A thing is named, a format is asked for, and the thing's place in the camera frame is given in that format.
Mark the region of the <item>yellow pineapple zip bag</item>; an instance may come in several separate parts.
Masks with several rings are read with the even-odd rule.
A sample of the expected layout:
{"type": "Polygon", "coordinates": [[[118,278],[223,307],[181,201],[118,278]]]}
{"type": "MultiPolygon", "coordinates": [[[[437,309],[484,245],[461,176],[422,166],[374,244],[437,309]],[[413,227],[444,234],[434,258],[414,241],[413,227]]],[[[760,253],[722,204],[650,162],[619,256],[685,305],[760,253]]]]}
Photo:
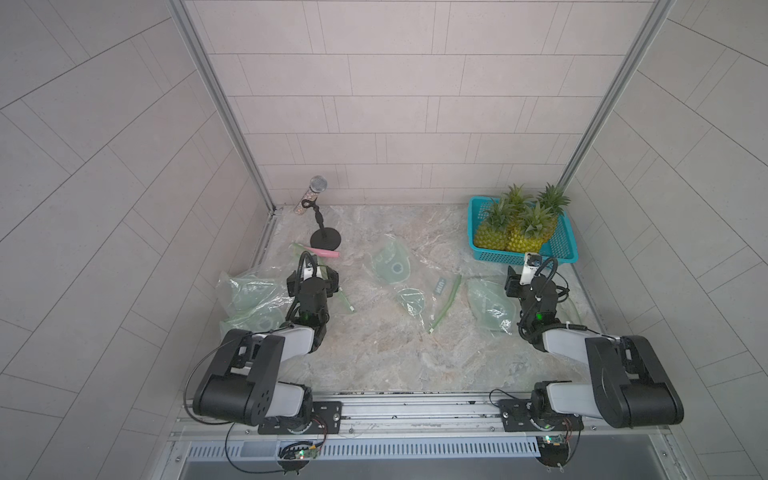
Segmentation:
{"type": "MultiPolygon", "coordinates": [[[[480,277],[470,278],[467,283],[467,300],[469,307],[480,327],[491,332],[501,332],[506,334],[518,333],[517,323],[520,317],[520,303],[518,299],[510,298],[506,295],[504,286],[505,282],[504,284],[501,284],[480,277]]],[[[567,297],[561,301],[561,303],[563,303],[569,298],[570,289],[568,284],[560,286],[567,287],[567,297]]],[[[559,320],[565,324],[565,327],[562,329],[571,328],[582,330],[582,327],[580,326],[574,326],[573,324],[569,325],[566,321],[563,321],[560,318],[559,320]]],[[[542,336],[520,335],[520,337],[533,344],[539,342],[542,336]]]]}

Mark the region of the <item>zip-top bag green pineapple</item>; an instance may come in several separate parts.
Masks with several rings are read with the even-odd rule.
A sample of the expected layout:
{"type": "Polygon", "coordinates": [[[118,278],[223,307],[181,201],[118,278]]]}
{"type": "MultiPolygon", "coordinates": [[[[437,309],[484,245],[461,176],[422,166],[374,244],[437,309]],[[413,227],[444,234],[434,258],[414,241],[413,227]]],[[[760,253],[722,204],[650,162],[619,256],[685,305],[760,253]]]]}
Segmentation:
{"type": "Polygon", "coordinates": [[[255,333],[276,330],[284,323],[291,304],[283,282],[254,273],[230,276],[221,272],[215,291],[227,314],[219,323],[221,337],[233,329],[255,333]]]}

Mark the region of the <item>yellow pineapple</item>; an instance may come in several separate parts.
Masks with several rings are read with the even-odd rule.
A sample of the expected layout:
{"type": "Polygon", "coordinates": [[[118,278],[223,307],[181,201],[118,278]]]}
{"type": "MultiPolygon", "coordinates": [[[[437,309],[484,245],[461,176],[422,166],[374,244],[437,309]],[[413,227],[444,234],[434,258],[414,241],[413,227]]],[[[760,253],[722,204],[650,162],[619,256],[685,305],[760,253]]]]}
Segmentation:
{"type": "Polygon", "coordinates": [[[540,202],[518,206],[508,224],[506,250],[516,253],[539,253],[552,237],[558,216],[540,202]]]}

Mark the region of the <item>bagged pineapple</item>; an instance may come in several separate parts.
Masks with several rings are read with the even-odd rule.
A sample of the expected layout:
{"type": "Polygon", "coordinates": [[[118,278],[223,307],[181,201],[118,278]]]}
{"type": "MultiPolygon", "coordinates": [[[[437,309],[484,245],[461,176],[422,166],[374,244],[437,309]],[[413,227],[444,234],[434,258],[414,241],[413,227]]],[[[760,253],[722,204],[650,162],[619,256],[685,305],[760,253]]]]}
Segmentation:
{"type": "Polygon", "coordinates": [[[485,217],[475,231],[473,245],[477,248],[506,251],[508,227],[515,213],[515,204],[508,198],[493,200],[483,210],[485,217]]]}

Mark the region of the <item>orange pineapple zip bag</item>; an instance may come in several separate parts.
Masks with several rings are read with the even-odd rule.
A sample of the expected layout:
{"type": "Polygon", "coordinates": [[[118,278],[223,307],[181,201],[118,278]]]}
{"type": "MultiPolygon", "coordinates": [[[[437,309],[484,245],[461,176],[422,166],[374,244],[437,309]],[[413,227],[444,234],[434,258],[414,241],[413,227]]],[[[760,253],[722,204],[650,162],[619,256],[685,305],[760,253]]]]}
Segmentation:
{"type": "MultiPolygon", "coordinates": [[[[325,266],[325,268],[326,268],[326,273],[328,273],[328,275],[330,277],[331,276],[331,270],[333,270],[333,269],[330,266],[327,266],[327,265],[325,266]]],[[[339,280],[338,291],[334,295],[338,296],[338,298],[340,299],[340,302],[344,305],[344,308],[346,309],[347,312],[349,312],[349,313],[355,313],[356,312],[355,307],[353,306],[353,304],[349,300],[349,297],[346,295],[345,291],[341,287],[340,280],[339,280]]]]}

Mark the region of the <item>orange pineapple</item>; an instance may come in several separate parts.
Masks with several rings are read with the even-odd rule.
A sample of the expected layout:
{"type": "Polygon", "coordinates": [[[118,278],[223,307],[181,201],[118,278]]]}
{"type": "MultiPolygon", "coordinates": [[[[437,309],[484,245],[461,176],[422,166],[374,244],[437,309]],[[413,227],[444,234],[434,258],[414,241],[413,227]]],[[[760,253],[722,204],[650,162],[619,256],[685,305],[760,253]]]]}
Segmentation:
{"type": "Polygon", "coordinates": [[[513,184],[504,196],[505,211],[508,219],[512,221],[522,215],[533,196],[527,192],[523,185],[513,184]]]}

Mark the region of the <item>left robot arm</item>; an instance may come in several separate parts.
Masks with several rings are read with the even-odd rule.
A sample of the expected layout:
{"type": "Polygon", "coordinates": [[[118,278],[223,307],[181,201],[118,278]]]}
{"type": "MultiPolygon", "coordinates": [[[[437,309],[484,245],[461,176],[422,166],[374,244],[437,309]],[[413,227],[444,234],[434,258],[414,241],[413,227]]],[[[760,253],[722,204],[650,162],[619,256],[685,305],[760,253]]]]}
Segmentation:
{"type": "Polygon", "coordinates": [[[304,267],[287,278],[293,299],[287,321],[269,333],[235,329],[211,353],[212,360],[185,410],[206,425],[276,423],[301,431],[313,423],[308,386],[280,382],[281,364],[315,352],[330,320],[328,299],[339,290],[339,274],[304,267]]]}

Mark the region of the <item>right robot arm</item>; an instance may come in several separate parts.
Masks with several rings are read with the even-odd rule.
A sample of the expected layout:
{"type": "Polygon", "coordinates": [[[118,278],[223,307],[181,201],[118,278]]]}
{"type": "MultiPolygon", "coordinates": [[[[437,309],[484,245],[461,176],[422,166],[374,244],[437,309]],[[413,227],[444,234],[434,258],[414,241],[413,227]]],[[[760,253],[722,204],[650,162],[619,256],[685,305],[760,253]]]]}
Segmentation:
{"type": "Polygon", "coordinates": [[[557,305],[563,289],[541,268],[508,269],[505,293],[520,303],[518,334],[534,349],[588,367],[589,381],[542,381],[527,408],[537,427],[568,426],[578,417],[613,428],[682,423],[683,402],[651,343],[638,335],[610,336],[563,322],[557,305]]]}

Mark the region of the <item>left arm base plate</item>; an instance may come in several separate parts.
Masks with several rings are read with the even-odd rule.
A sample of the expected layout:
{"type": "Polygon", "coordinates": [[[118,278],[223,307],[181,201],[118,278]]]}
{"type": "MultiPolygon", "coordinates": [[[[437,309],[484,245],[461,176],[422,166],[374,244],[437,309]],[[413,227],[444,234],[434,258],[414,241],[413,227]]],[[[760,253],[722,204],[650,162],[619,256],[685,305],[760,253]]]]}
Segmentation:
{"type": "Polygon", "coordinates": [[[340,431],[343,403],[315,401],[308,417],[268,417],[258,426],[259,435],[335,435],[340,431]]]}

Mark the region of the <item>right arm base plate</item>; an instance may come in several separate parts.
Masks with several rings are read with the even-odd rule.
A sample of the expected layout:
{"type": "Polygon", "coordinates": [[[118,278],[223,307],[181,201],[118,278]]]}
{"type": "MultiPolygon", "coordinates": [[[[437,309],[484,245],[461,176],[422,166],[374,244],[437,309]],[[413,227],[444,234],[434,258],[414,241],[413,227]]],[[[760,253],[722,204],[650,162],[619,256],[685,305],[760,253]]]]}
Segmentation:
{"type": "Polygon", "coordinates": [[[561,414],[544,401],[501,399],[496,402],[505,432],[533,432],[539,435],[575,433],[584,429],[581,417],[561,414]]]}

